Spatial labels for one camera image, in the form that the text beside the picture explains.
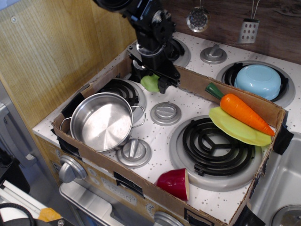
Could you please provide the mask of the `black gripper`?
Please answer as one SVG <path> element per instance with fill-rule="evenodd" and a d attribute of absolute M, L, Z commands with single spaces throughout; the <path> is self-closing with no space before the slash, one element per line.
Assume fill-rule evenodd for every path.
<path fill-rule="evenodd" d="M 149 52 L 148 49 L 134 43 L 129 45 L 127 50 L 136 59 L 131 64 L 131 81 L 141 81 L 144 76 L 149 75 L 152 71 L 159 76 L 158 88 L 161 94 L 165 94 L 168 87 L 180 84 L 180 73 L 172 61 L 167 59 L 164 46 L 155 52 Z"/>

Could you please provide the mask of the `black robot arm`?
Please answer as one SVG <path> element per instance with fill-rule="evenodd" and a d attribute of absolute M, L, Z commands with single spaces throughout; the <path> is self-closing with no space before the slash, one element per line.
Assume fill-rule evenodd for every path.
<path fill-rule="evenodd" d="M 173 62 L 184 50 L 173 39 L 176 24 L 159 0 L 97 0 L 96 5 L 120 13 L 135 30 L 136 46 L 128 48 L 131 58 L 158 76 L 157 87 L 166 89 L 180 83 L 180 73 Z"/>

